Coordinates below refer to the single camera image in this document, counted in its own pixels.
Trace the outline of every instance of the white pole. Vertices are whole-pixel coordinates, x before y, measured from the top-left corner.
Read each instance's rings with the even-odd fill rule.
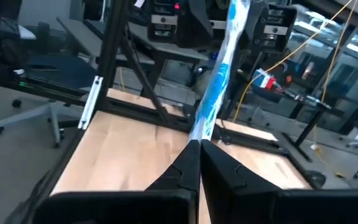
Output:
[[[237,42],[248,18],[251,0],[231,0],[226,19],[226,33],[203,98],[196,112],[196,120],[189,134],[190,140],[211,140],[216,115],[222,105],[230,78],[230,68]]]

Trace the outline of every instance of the table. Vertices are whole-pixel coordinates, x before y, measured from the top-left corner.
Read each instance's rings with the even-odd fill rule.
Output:
[[[118,90],[110,89],[108,97],[153,107],[149,99]],[[169,113],[181,113],[173,106],[163,105]],[[228,121],[225,121],[225,125],[227,129],[275,139],[271,133],[264,131]],[[98,111],[51,195],[62,192],[144,190],[175,160],[187,140],[185,133]],[[285,157],[236,145],[217,144],[247,168],[283,189],[311,188]],[[199,222],[210,223],[202,186]]]
[[[85,20],[84,24],[93,30],[102,39],[104,37],[105,24],[99,21]],[[181,49],[175,44],[159,43],[149,41],[147,38],[147,28],[137,24],[129,23],[129,30],[135,40],[138,40],[143,46],[151,51],[154,59],[154,66],[147,73],[147,80],[154,89],[158,78],[163,72],[164,66],[168,60],[177,60],[180,62],[192,63],[192,71],[195,69],[196,64],[202,60],[208,60],[208,57],[198,53],[193,49]],[[144,88],[142,89],[141,96],[146,96]]]
[[[73,19],[61,19],[57,18],[57,21],[62,25],[62,27],[70,34],[70,37],[75,39],[91,59],[90,63],[93,63],[96,60],[96,57],[100,56],[102,40],[95,35],[91,30],[89,30],[81,21],[76,21]],[[140,63],[142,65],[153,65],[154,61],[148,56],[138,53]],[[126,65],[126,57],[123,54],[117,54],[117,66],[118,67],[128,67]]]

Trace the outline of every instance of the wooden board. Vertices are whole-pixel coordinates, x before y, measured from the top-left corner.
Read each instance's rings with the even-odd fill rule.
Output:
[[[142,98],[136,99],[140,103],[146,102]],[[99,111],[51,195],[144,190],[176,159],[187,140],[185,133]],[[239,146],[219,147],[283,189],[310,188],[287,158]],[[200,192],[200,224],[208,224],[203,186]]]
[[[144,106],[146,108],[155,109],[155,106],[149,99],[141,97],[141,96],[136,96],[136,95],[133,95],[130,93],[125,93],[123,91],[119,91],[116,89],[112,89],[112,88],[109,89],[107,96],[110,98],[115,98],[118,100],[130,102],[130,103],[135,103],[135,104]],[[167,112],[170,114],[173,114],[176,116],[183,116],[183,113],[172,105],[162,103],[162,106],[164,106],[167,109]],[[219,125],[220,127],[222,127],[222,122],[220,119],[216,120],[216,124]],[[236,123],[233,123],[230,121],[223,121],[223,125],[225,128],[233,130],[233,131],[237,131],[237,132],[244,133],[244,134],[249,134],[251,136],[255,136],[258,138],[277,141],[276,137],[274,137],[274,135],[272,133],[269,133],[266,131],[258,130],[255,128],[250,128],[250,127],[236,124]]]

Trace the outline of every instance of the black pole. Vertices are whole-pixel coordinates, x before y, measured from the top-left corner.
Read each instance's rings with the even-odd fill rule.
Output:
[[[166,109],[161,105],[160,100],[157,95],[154,93],[154,88],[149,83],[146,78],[146,74],[143,72],[142,67],[139,62],[135,59],[135,52],[131,49],[128,40],[126,38],[121,39],[121,49],[128,60],[129,66],[134,70],[136,77],[139,79],[141,84],[143,85],[143,90],[148,94],[150,100],[152,101],[155,109],[158,111],[160,117],[164,122],[172,123],[170,119],[170,115],[166,111]]]
[[[316,126],[317,122],[320,120],[323,113],[324,112],[322,110],[319,110],[314,114],[314,116],[311,118],[306,128],[302,131],[302,133],[299,135],[298,139],[296,140],[295,142],[296,146],[300,146],[303,143],[303,141],[309,135],[310,131],[313,130],[314,126]]]
[[[132,1],[111,1],[110,13],[101,47],[100,63],[98,66],[98,75],[103,77],[103,82],[98,100],[96,101],[95,112],[106,103],[107,92],[109,88],[112,87],[111,83],[116,76],[116,55],[124,35],[130,2]]]

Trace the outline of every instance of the cable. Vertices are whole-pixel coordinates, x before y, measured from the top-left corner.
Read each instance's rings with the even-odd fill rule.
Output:
[[[342,41],[342,38],[343,38],[343,35],[346,31],[346,28],[347,28],[347,25],[349,24],[349,21],[353,15],[353,12],[354,12],[354,8],[356,7],[356,4],[357,4],[358,0],[355,0],[353,6],[352,6],[352,9],[349,13],[349,17],[346,19],[346,22],[345,22],[345,25],[342,29],[342,32],[341,32],[341,35],[339,36],[339,39],[338,39],[338,43],[336,45],[336,48],[335,48],[335,51],[334,51],[334,55],[333,55],[333,58],[331,60],[331,63],[329,64],[329,68],[328,68],[328,73],[327,73],[327,77],[324,81],[324,86],[323,86],[323,94],[321,95],[321,102],[323,103],[324,102],[324,99],[325,99],[325,96],[326,96],[326,92],[327,92],[327,85],[328,85],[328,81],[329,81],[329,76],[333,70],[333,67],[334,67],[334,62],[335,62],[335,58],[336,58],[336,55],[338,53],[338,50],[339,50],[339,46],[341,44],[341,41]],[[327,167],[328,164],[327,162],[323,159],[323,149],[317,145],[317,125],[315,125],[313,127],[313,132],[314,132],[314,136],[313,136],[313,142],[314,142],[314,146],[316,147],[315,149],[315,153],[317,155],[317,157],[320,159],[320,161]],[[334,172],[336,176],[338,177],[342,177],[342,178],[346,178],[343,174],[341,174],[340,172]]]
[[[339,13],[341,13],[353,0],[349,0],[337,13],[335,13],[334,16],[332,16],[332,18],[329,19],[329,21],[332,21],[334,20],[338,15]],[[293,52],[291,52],[290,54],[288,54],[286,57],[284,57],[281,61],[277,62],[275,65],[273,65],[272,67],[270,67],[269,69],[266,70],[266,72],[269,72],[271,70],[273,70],[274,68],[276,68],[277,66],[279,66],[281,63],[283,63],[286,59],[290,58],[292,55],[294,55],[297,51],[299,51],[303,46],[305,46],[309,40],[311,40],[313,37],[317,36],[320,31],[322,29],[324,29],[326,26],[328,25],[328,22],[326,22],[325,24],[323,24],[320,29],[315,32],[309,39],[307,39],[306,41],[303,42],[303,44],[301,44],[298,48],[296,48]],[[233,117],[233,120],[232,122],[236,122],[236,119],[238,117],[238,114],[239,114],[239,111],[240,111],[240,108],[241,108],[241,104],[242,102],[244,101],[244,97],[246,96],[246,93],[249,89],[249,87],[251,86],[251,84],[256,80],[258,79],[260,76],[262,76],[263,74],[259,74],[257,75],[255,78],[253,78],[246,86],[244,92],[242,92],[242,95],[241,95],[241,98],[240,98],[240,102],[237,106],[237,109],[236,109],[236,113],[234,114],[234,117]]]

